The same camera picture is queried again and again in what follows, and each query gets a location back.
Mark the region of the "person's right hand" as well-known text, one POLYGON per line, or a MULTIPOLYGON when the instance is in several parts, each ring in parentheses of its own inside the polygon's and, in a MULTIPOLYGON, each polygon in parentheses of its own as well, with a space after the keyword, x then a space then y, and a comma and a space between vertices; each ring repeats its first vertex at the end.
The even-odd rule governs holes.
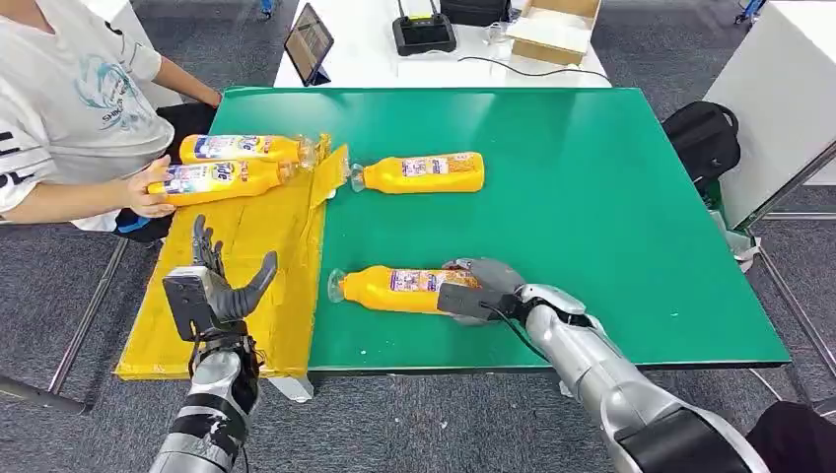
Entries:
POLYGON ((151 162, 145 169, 127 180, 125 207, 140 217, 162 218, 175 211, 175 205, 168 203, 163 195, 152 194, 149 186, 162 183, 168 176, 171 157, 162 156, 151 162))

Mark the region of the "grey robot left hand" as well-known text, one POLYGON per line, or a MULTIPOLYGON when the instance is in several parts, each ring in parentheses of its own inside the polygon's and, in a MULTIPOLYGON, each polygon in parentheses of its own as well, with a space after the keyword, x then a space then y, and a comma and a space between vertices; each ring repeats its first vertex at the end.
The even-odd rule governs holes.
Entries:
POLYGON ((215 316, 222 323, 243 320, 258 306, 279 269, 276 251, 268 251, 259 270, 240 288, 233 288, 225 276, 221 249, 223 243, 212 242, 213 229, 206 226, 206 218, 198 214, 192 225, 192 264, 207 269, 210 294, 208 301, 215 316))

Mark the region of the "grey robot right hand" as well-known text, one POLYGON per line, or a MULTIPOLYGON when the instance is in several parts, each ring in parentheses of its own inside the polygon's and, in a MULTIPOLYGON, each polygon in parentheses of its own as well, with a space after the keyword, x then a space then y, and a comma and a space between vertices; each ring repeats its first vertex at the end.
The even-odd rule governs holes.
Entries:
POLYGON ((445 270, 462 270, 476 280, 469 288, 443 283, 437 309, 462 325, 484 325, 512 315, 516 303, 512 296, 519 294, 525 284, 520 273, 508 264, 491 258, 457 258, 447 261, 445 270))

